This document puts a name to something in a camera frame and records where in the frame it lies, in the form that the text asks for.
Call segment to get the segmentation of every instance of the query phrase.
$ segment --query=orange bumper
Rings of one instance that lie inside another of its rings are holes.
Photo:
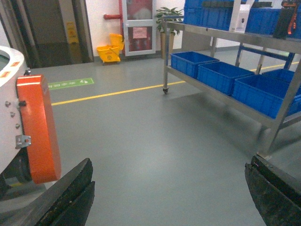
[[[57,143],[50,93],[43,75],[17,79],[24,134],[32,137],[27,147],[30,172],[36,184],[58,180],[61,177],[61,160]]]

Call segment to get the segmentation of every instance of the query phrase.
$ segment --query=blue crate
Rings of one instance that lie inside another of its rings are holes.
[[[280,15],[278,8],[252,8],[250,10],[246,32],[256,34],[274,33]]]
[[[264,75],[235,80],[232,97],[255,110],[276,118],[289,84]],[[301,110],[301,89],[298,90],[287,115]]]
[[[202,7],[203,0],[186,0],[184,7],[198,8]]]
[[[184,24],[228,31],[232,8],[184,8]]]
[[[254,72],[224,62],[217,62],[200,65],[197,80],[226,95],[231,95],[234,80],[251,74],[254,74]]]
[[[228,31],[233,8],[202,8],[198,25]]]
[[[182,53],[172,53],[171,55],[171,67],[189,75],[192,78],[196,78],[198,74],[198,65],[207,64],[211,62],[217,62],[210,56],[206,56],[197,52],[182,52]]]
[[[198,21],[200,18],[201,10],[200,8],[188,8],[184,7],[184,24],[196,25],[198,26]]]
[[[293,79],[294,72],[286,70],[286,69],[276,69],[276,70],[265,72],[262,74],[266,75],[266,76],[271,76],[276,79],[281,79],[283,81],[290,83]]]

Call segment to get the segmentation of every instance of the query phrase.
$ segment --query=stainless steel cart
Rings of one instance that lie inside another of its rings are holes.
[[[290,125],[293,125],[301,120],[301,112],[295,113],[286,117],[288,109],[295,97],[298,88],[301,84],[301,65],[300,62],[297,66],[296,72],[294,73],[294,77],[290,83],[288,91],[285,95],[283,103],[279,109],[277,117],[272,119],[261,112],[246,106],[245,104],[197,81],[196,79],[187,76],[168,65],[168,55],[169,55],[169,33],[170,29],[177,29],[181,31],[197,33],[202,35],[207,35],[213,37],[213,48],[211,50],[211,56],[214,56],[215,53],[215,44],[216,39],[226,39],[231,41],[237,41],[243,44],[250,44],[254,46],[263,47],[263,53],[266,49],[276,49],[289,52],[291,54],[301,54],[301,40],[281,40],[275,39],[271,36],[264,36],[264,35],[256,35],[256,34],[248,34],[248,33],[238,33],[238,32],[229,32],[229,31],[222,31],[204,27],[198,27],[194,25],[183,24],[179,22],[165,22],[166,26],[166,58],[165,58],[165,65],[164,65],[164,83],[163,83],[163,91],[167,94],[169,87],[167,86],[167,76],[168,73],[175,75],[176,77],[186,81],[187,83],[195,86],[196,88],[200,89],[201,91],[213,96],[214,98],[224,102],[228,106],[242,112],[243,114],[251,117],[252,119],[260,122],[265,129],[268,130],[268,135],[264,140],[263,144],[261,145],[260,149],[258,150],[258,154],[262,157],[268,158],[271,154],[270,147],[273,144],[278,132],[280,129],[286,128]],[[240,61],[240,51],[237,56],[236,66],[239,66]],[[259,62],[259,66],[262,64],[262,57]]]

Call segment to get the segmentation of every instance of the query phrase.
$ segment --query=glass door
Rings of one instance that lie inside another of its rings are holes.
[[[156,52],[155,0],[122,0],[125,55]]]

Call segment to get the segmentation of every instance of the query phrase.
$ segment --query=yellow wet floor sign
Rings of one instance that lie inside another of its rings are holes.
[[[67,22],[68,43],[79,43],[74,22]]]

